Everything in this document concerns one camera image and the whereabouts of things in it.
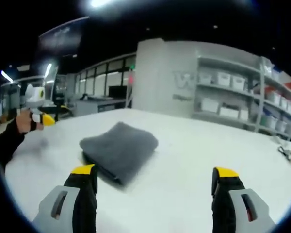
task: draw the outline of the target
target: black sleeve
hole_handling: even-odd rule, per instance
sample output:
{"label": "black sleeve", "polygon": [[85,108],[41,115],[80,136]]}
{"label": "black sleeve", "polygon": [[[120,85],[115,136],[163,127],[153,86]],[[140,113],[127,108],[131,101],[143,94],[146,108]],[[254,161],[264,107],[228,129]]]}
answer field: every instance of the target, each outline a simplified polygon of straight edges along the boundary
{"label": "black sleeve", "polygon": [[6,130],[0,134],[0,163],[5,169],[6,164],[12,159],[17,147],[24,141],[25,134],[20,134],[16,119],[7,125]]}

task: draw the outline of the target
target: desk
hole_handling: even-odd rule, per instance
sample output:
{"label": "desk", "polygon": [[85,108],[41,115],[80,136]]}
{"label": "desk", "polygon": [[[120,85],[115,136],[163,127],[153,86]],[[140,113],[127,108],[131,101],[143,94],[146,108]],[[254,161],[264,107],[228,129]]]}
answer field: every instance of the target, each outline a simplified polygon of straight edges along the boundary
{"label": "desk", "polygon": [[98,233],[210,233],[211,176],[232,168],[254,189],[278,222],[291,205],[291,166],[268,136],[192,119],[133,109],[59,121],[31,132],[6,167],[6,180],[23,214],[33,220],[40,201],[81,165],[79,141],[118,121],[158,139],[153,158],[125,190],[98,179]]}

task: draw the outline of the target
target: shelving unit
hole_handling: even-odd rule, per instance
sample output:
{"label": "shelving unit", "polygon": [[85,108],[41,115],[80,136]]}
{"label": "shelving unit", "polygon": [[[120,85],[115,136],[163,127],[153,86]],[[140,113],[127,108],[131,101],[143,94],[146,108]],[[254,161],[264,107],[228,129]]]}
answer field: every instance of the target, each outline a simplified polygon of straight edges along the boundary
{"label": "shelving unit", "polygon": [[[197,82],[196,84],[196,90],[195,90],[195,99],[194,99],[194,108],[193,108],[193,113],[192,113],[192,118],[211,118],[211,119],[217,119],[218,121],[224,120],[227,122],[232,122],[232,123],[237,123],[240,125],[243,125],[244,128],[247,130],[251,130],[254,132],[267,132],[271,135],[280,135],[281,137],[291,140],[291,132],[290,133],[283,133],[280,131],[277,131],[272,128],[265,127],[260,124],[261,118],[263,115],[264,107],[265,106],[270,106],[275,109],[277,109],[280,112],[281,118],[282,116],[287,116],[287,118],[291,119],[291,113],[288,112],[286,109],[283,109],[281,106],[278,106],[274,104],[273,102],[267,100],[264,96],[264,89],[265,86],[269,85],[275,88],[276,90],[281,91],[284,93],[286,96],[288,96],[291,99],[291,90],[288,89],[284,84],[278,82],[277,80],[273,79],[272,77],[265,75],[264,72],[264,65],[265,65],[265,60],[261,59],[259,63],[257,63],[257,67],[250,67],[245,64],[241,64],[238,62],[234,61],[229,61],[225,60],[222,58],[218,57],[212,57],[212,56],[200,56],[197,59],[197,69],[198,71],[200,68],[207,68],[207,69],[214,69],[214,70],[224,70],[227,71],[227,73],[232,73],[232,74],[239,74],[243,77],[246,77],[247,79],[247,90],[249,91],[242,91],[242,90],[237,90],[233,89],[229,86],[222,86],[222,85],[217,85],[217,84],[205,84],[205,83],[200,83]],[[254,94],[253,91],[253,82],[259,83],[259,94]],[[249,120],[244,121],[238,118],[231,118],[231,117],[226,117],[226,116],[221,116],[217,113],[211,113],[211,112],[206,112],[206,111],[197,111],[196,106],[198,106],[198,101],[200,99],[200,90],[201,89],[211,89],[211,90],[217,90],[219,91],[224,91],[224,92],[229,92],[235,95],[235,98],[245,98],[246,103],[248,106],[248,111],[249,111]],[[254,104],[257,104],[257,111],[255,112],[255,117],[254,120],[250,117],[252,115],[251,110],[252,106]]]}

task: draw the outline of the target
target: white table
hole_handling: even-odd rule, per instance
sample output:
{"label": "white table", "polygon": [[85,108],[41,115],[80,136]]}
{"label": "white table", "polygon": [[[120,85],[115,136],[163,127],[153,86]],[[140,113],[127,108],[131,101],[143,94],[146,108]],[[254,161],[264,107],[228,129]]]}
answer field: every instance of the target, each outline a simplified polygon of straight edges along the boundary
{"label": "white table", "polygon": [[239,173],[278,222],[291,205],[291,165],[269,137],[219,124],[131,109],[58,122],[28,134],[7,165],[6,180],[23,214],[33,220],[40,201],[81,165],[79,141],[118,121],[153,133],[153,158],[126,190],[98,179],[98,233],[210,233],[212,169]]}

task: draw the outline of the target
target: gray towel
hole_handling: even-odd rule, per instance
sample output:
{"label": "gray towel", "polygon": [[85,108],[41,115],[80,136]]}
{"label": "gray towel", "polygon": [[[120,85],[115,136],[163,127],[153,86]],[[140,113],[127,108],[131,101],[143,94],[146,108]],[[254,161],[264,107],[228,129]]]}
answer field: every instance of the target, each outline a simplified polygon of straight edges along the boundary
{"label": "gray towel", "polygon": [[80,142],[85,159],[117,183],[127,185],[157,147],[149,132],[118,122],[106,133]]}

